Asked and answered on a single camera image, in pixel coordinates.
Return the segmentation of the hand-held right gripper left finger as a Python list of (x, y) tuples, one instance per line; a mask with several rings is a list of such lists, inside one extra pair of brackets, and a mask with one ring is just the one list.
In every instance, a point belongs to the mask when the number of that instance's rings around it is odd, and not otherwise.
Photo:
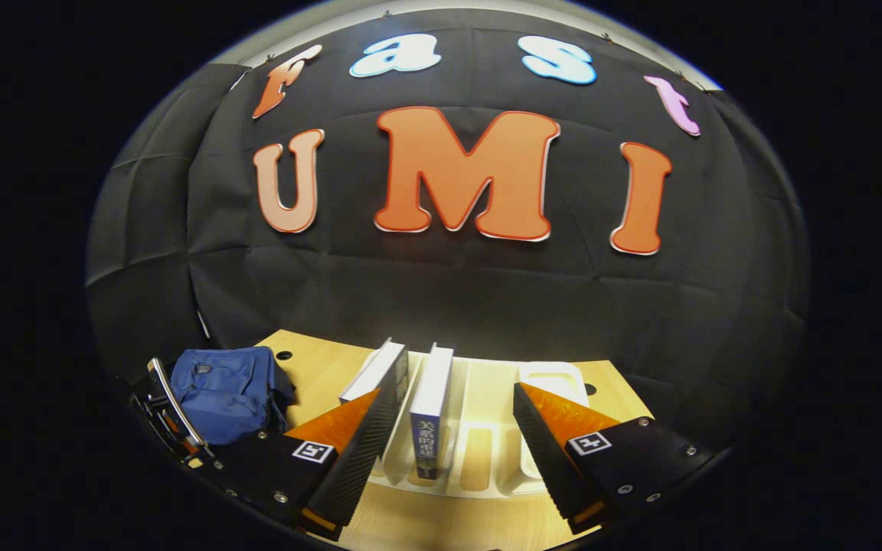
[(398, 412), (396, 387), (381, 385), (288, 432), (217, 448), (207, 483), (287, 530), (336, 541)]

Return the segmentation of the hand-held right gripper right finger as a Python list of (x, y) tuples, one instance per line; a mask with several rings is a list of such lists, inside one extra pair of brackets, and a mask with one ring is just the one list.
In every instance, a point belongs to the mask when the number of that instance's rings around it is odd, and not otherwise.
[(571, 533), (640, 517), (717, 466), (717, 453), (655, 421), (616, 421), (548, 390), (514, 385), (514, 418)]

